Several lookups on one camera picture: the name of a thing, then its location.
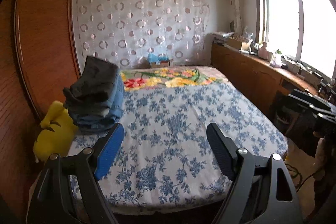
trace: floral pattern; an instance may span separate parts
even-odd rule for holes
[[[231,182],[221,173],[206,139],[211,122],[255,155],[287,151],[286,138],[246,97],[215,69],[205,71],[207,80],[221,77],[222,82],[178,86],[180,80],[172,77],[169,81],[176,83],[171,88],[125,92],[120,120],[125,138],[108,175],[99,181],[113,212],[167,213],[224,199]],[[182,73],[190,77],[197,72]],[[69,155],[93,146],[102,136],[77,135]],[[71,184],[81,200],[76,178]]]
[[[202,72],[204,67],[174,67],[146,70],[124,70],[121,72],[125,90],[143,88],[175,88],[185,85],[208,85],[221,82],[222,77],[216,78]]]

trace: wardrobe door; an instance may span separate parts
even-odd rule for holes
[[[16,0],[16,49],[30,100],[42,118],[79,77],[72,0]]]

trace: blue gripper pad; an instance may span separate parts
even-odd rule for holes
[[[110,170],[116,154],[124,140],[124,127],[115,123],[112,129],[103,138],[100,138],[94,145],[94,158],[97,161],[94,176],[101,180]]]

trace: wooden countertop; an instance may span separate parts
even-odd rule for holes
[[[313,95],[317,95],[318,91],[309,83],[305,82],[302,80],[300,77],[297,77],[296,75],[292,74],[290,71],[286,69],[281,69],[281,68],[273,68],[272,66],[269,65],[269,62],[267,60],[260,59],[257,55],[252,55],[252,54],[245,54],[242,52],[235,51],[231,49],[230,47],[226,47],[227,49],[236,52],[246,58],[250,58],[254,60],[255,62],[258,62],[261,65],[264,65],[270,69],[272,69],[274,72],[277,72],[281,74],[288,82],[292,83],[294,86],[298,87],[299,89],[305,90],[308,89],[309,92]]]

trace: silver bolt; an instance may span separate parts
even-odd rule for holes
[[[273,157],[273,159],[275,159],[275,160],[281,160],[281,156],[280,156],[279,154],[277,154],[277,153],[274,153],[274,154],[272,155],[272,157]]]
[[[54,153],[54,154],[51,154],[49,158],[51,160],[55,160],[55,159],[57,159],[57,157],[58,157],[58,155],[56,153]]]
[[[247,152],[248,152],[248,151],[247,151],[246,148],[239,148],[239,149],[238,149],[238,153],[241,154],[241,155],[245,155],[245,154],[247,154]]]
[[[92,152],[92,148],[91,147],[87,147],[87,148],[84,148],[83,149],[83,153],[85,154],[85,155],[88,155],[88,154],[90,154]]]

